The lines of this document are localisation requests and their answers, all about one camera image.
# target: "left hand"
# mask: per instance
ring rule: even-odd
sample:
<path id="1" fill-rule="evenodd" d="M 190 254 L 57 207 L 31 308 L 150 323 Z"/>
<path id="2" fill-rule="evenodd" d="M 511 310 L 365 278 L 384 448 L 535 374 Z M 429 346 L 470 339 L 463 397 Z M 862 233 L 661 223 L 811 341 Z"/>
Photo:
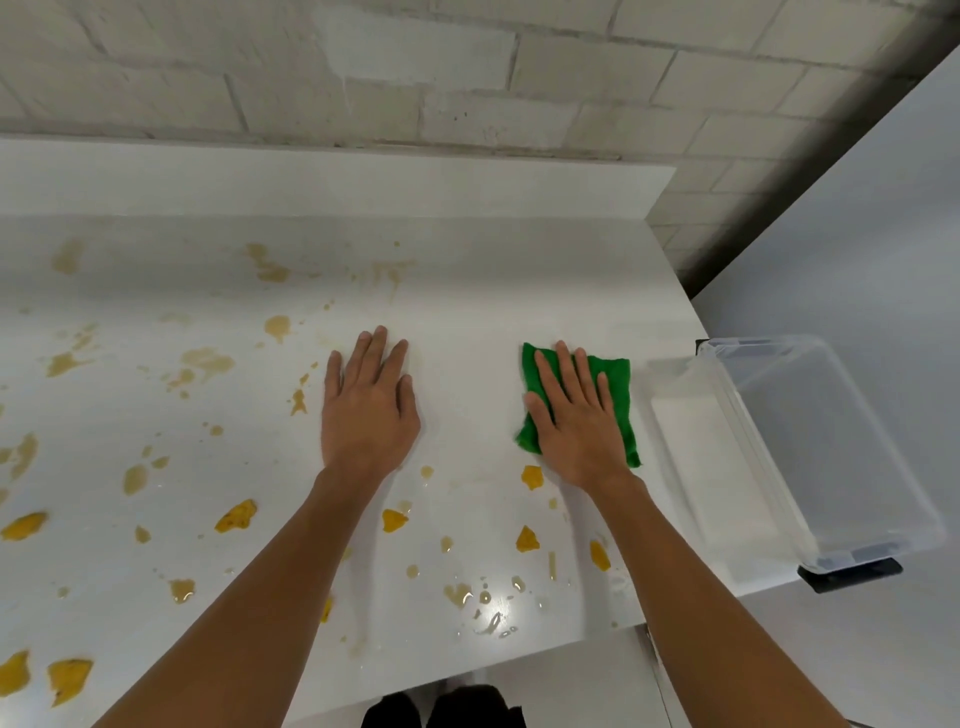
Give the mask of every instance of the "left hand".
<path id="1" fill-rule="evenodd" d="M 370 484 L 370 496 L 400 466 L 420 434 L 413 379 L 400 375 L 407 342 L 401 339 L 383 361 L 386 344 L 384 327 L 372 336 L 362 332 L 343 376 L 343 357 L 333 352 L 324 381 L 324 465 L 346 481 Z"/>

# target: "black pants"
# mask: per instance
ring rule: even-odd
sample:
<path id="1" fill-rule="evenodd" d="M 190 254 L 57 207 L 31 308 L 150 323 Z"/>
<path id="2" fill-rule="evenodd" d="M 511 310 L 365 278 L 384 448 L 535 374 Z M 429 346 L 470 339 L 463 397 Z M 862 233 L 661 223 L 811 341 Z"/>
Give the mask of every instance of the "black pants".
<path id="1" fill-rule="evenodd" d="M 471 685 L 441 695 L 433 706 L 426 728 L 525 728 L 523 712 L 507 708 L 503 695 L 493 685 Z M 420 728 L 417 707 L 403 692 L 387 695 L 367 710 L 361 728 Z"/>

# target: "liquid spill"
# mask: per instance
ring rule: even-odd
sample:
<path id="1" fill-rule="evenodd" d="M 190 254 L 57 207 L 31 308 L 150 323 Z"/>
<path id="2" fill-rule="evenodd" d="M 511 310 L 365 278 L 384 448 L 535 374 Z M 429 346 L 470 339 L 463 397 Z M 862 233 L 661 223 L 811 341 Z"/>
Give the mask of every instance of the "liquid spill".
<path id="1" fill-rule="evenodd" d="M 333 611 L 333 595 L 328 596 L 326 602 L 324 602 L 324 613 L 320 615 L 320 624 L 326 624 L 326 621 L 330 619 L 331 611 Z"/>
<path id="2" fill-rule="evenodd" d="M 600 571 L 606 571 L 610 568 L 610 558 L 608 558 L 607 551 L 599 541 L 590 542 L 590 561 Z"/>
<path id="3" fill-rule="evenodd" d="M 50 364 L 47 365 L 47 376 L 60 376 L 66 374 L 71 369 L 82 367 L 84 364 L 89 364 L 92 361 L 93 359 L 77 361 L 73 358 L 73 352 L 59 353 L 50 359 Z"/>
<path id="4" fill-rule="evenodd" d="M 170 594 L 178 604 L 189 599 L 197 590 L 197 584 L 193 579 L 171 579 L 167 583 L 170 585 Z"/>
<path id="5" fill-rule="evenodd" d="M 290 317 L 271 316 L 263 325 L 263 330 L 273 336 L 278 344 L 282 344 L 283 337 L 290 335 Z"/>
<path id="6" fill-rule="evenodd" d="M 53 708 L 75 698 L 84 689 L 93 669 L 92 660 L 57 660 L 47 668 L 50 690 L 54 692 Z"/>
<path id="7" fill-rule="evenodd" d="M 537 490 L 543 485 L 543 468 L 539 468 L 536 465 L 524 467 L 520 480 L 526 483 L 527 488 L 530 490 Z"/>
<path id="8" fill-rule="evenodd" d="M 535 551 L 540 548 L 540 542 L 537 540 L 537 534 L 527 526 L 523 526 L 520 535 L 516 537 L 516 550 L 520 553 L 526 551 Z"/>
<path id="9" fill-rule="evenodd" d="M 252 498 L 247 498 L 230 508 L 213 528 L 217 533 L 227 533 L 232 528 L 247 528 L 255 515 L 256 503 Z"/>
<path id="10" fill-rule="evenodd" d="M 184 352 L 180 361 L 188 367 L 199 369 L 204 373 L 204 378 L 200 380 L 201 384 L 208 381 L 212 376 L 229 372 L 236 364 L 231 357 L 217 353 L 217 350 L 213 347 L 203 347 L 202 349 Z"/>
<path id="11" fill-rule="evenodd" d="M 27 687 L 27 683 L 30 682 L 28 657 L 30 657 L 30 650 L 14 652 L 7 662 L 0 665 L 0 697 L 13 695 Z"/>
<path id="12" fill-rule="evenodd" d="M 65 276 L 72 276 L 80 270 L 80 256 L 84 254 L 86 243 L 79 237 L 63 241 L 50 259 L 50 267 Z"/>
<path id="13" fill-rule="evenodd" d="M 305 415 L 306 402 L 303 401 L 303 390 L 298 389 L 296 392 L 294 392 L 293 399 L 294 399 L 294 408 L 290 410 L 290 416 L 293 417 L 298 412 L 302 412 Z"/>
<path id="14" fill-rule="evenodd" d="M 4 541 L 23 541 L 37 533 L 47 522 L 48 518 L 49 516 L 46 511 L 37 511 L 36 513 L 21 516 L 0 531 L 0 537 L 2 537 Z"/>
<path id="15" fill-rule="evenodd" d="M 500 621 L 502 619 L 503 619 L 503 615 L 500 612 L 497 612 L 495 615 L 493 615 L 492 619 L 490 620 L 490 624 L 487 625 L 487 629 L 481 632 L 477 632 L 476 630 L 474 630 L 474 633 L 478 635 L 491 635 L 496 631 L 496 628 L 500 626 Z"/>
<path id="16" fill-rule="evenodd" d="M 20 444 L 13 449 L 14 461 L 10 468 L 10 480 L 15 481 L 34 464 L 36 453 L 40 449 L 40 442 L 33 432 L 28 432 L 23 436 Z"/>
<path id="17" fill-rule="evenodd" d="M 410 521 L 410 519 L 402 513 L 387 508 L 383 512 L 383 531 L 384 533 L 393 533 L 397 529 L 402 528 L 408 521 Z"/>
<path id="18" fill-rule="evenodd" d="M 463 609 L 467 605 L 467 600 L 473 596 L 468 584 L 457 584 L 452 587 L 449 584 L 444 586 L 444 596 L 449 599 L 457 609 Z"/>
<path id="19" fill-rule="evenodd" d="M 127 468 L 123 475 L 123 492 L 128 496 L 139 493 L 147 485 L 147 469 L 142 465 Z"/>
<path id="20" fill-rule="evenodd" d="M 262 243 L 248 243 L 247 256 L 253 261 L 260 280 L 270 283 L 283 283 L 290 277 L 290 269 L 267 259 L 267 246 Z"/>

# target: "finger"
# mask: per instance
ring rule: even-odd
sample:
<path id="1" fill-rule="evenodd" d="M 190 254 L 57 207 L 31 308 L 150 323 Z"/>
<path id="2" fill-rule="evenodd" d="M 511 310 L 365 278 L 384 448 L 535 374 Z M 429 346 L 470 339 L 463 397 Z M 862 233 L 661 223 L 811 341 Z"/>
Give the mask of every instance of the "finger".
<path id="1" fill-rule="evenodd" d="M 340 352 L 331 352 L 326 360 L 326 377 L 324 377 L 324 402 L 333 400 L 340 394 L 340 368 L 344 358 Z"/>
<path id="2" fill-rule="evenodd" d="M 383 350 L 387 346 L 386 327 L 377 327 L 373 332 L 373 339 L 367 353 L 363 355 L 363 363 L 360 364 L 360 376 L 357 381 L 360 384 L 373 384 L 380 375 L 380 365 L 383 363 Z"/>
<path id="3" fill-rule="evenodd" d="M 590 376 L 590 364 L 587 361 L 587 352 L 578 349 L 573 357 L 577 363 L 577 377 L 580 379 L 580 388 L 584 392 L 584 397 L 594 407 L 600 406 L 600 400 L 597 399 L 597 388 L 593 384 L 593 378 Z"/>
<path id="4" fill-rule="evenodd" d="M 364 354 L 370 347 L 371 334 L 369 331 L 361 331 L 357 337 L 356 346 L 353 347 L 353 353 L 350 355 L 350 361 L 347 362 L 347 370 L 344 372 L 343 389 L 352 387 L 360 376 L 360 365 L 363 363 Z"/>
<path id="5" fill-rule="evenodd" d="M 546 402 L 536 392 L 527 392 L 523 395 L 523 403 L 527 407 L 527 412 L 530 413 L 530 419 L 537 426 L 537 434 L 540 437 L 557 428 L 550 419 L 550 410 L 547 409 Z"/>
<path id="6" fill-rule="evenodd" d="M 566 347 L 563 341 L 557 342 L 557 358 L 560 359 L 560 377 L 564 381 L 566 395 L 572 402 L 582 402 L 584 399 L 584 390 L 580 386 L 580 380 L 573 369 L 573 359 L 570 358 L 570 349 Z"/>
<path id="7" fill-rule="evenodd" d="M 387 360 L 383 362 L 383 369 L 380 370 L 380 378 L 376 381 L 377 384 L 394 389 L 396 383 L 400 380 L 400 370 L 403 369 L 403 359 L 406 355 L 407 340 L 400 339 L 396 342 Z"/>
<path id="8" fill-rule="evenodd" d="M 547 363 L 546 356 L 543 355 L 543 352 L 534 352 L 534 362 L 537 364 L 537 371 L 540 372 L 540 384 L 543 385 L 543 391 L 546 393 L 553 408 L 557 409 L 558 407 L 563 407 L 565 404 L 570 404 L 570 400 L 568 400 L 566 394 L 564 394 L 564 388 L 560 386 L 560 382 L 553 376 L 553 370 L 550 369 L 550 364 Z"/>
<path id="9" fill-rule="evenodd" d="M 613 397 L 610 394 L 610 380 L 607 378 L 606 372 L 600 373 L 600 376 L 597 377 L 597 384 L 600 386 L 600 403 L 603 405 L 603 411 L 613 417 L 615 414 L 613 412 Z"/>

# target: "clear plastic container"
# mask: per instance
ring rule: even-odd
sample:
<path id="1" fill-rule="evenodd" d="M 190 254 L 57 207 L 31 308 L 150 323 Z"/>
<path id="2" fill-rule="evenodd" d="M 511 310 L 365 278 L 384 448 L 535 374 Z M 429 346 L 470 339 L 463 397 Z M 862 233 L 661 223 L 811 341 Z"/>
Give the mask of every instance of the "clear plastic container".
<path id="1" fill-rule="evenodd" d="M 704 545 L 827 573 L 939 546 L 939 514 L 814 336 L 710 339 L 651 404 Z"/>

